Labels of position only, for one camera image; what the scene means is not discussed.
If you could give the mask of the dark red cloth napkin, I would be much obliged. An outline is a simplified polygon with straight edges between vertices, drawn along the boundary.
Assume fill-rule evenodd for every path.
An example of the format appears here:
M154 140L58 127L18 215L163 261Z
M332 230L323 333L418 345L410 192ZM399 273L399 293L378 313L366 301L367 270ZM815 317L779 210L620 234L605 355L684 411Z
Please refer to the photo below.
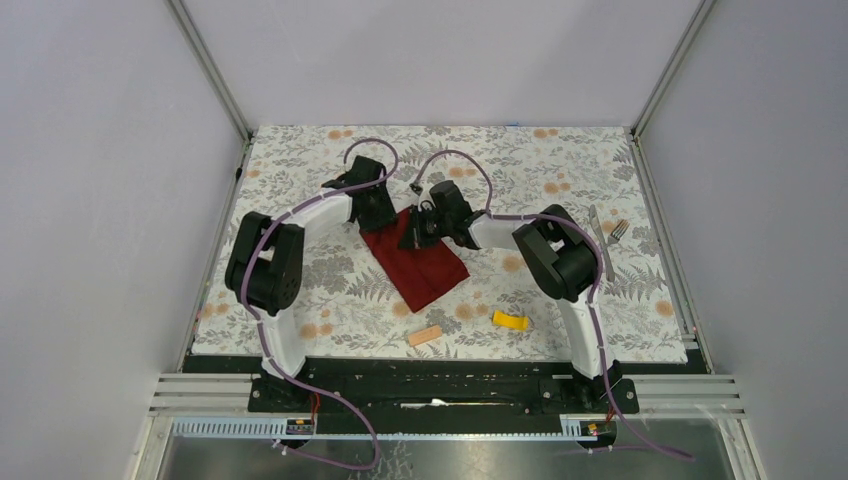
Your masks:
M409 310L417 313L470 277L463 261L443 242L424 249L401 249L410 223L410 208L380 230L360 235L398 290Z

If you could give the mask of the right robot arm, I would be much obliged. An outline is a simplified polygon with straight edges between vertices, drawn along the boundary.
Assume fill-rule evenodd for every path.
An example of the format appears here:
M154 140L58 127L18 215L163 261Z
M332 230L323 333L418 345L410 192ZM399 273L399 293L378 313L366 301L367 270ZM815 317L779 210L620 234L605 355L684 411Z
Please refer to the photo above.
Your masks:
M471 250L513 250L539 290L557 306L570 347L571 373L565 380L541 381L543 408L608 417L639 412L635 386L611 352L600 317L603 254L562 206L552 204L537 214L496 215L473 209L452 181L429 190L418 183L410 188L417 198L401 248L422 251L449 238Z

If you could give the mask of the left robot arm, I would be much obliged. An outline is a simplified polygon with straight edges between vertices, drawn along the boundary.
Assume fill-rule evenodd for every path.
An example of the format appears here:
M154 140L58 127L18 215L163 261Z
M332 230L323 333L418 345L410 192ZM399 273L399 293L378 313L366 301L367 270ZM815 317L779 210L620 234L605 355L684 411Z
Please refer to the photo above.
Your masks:
M303 283L306 246L356 221L369 203L390 206L385 184L391 173L383 163L358 156L346 172L277 218L251 211L241 220L225 284L255 320L261 365L277 377L271 395L285 410L301 409L310 391L321 391L298 376L306 353L296 333L293 304Z

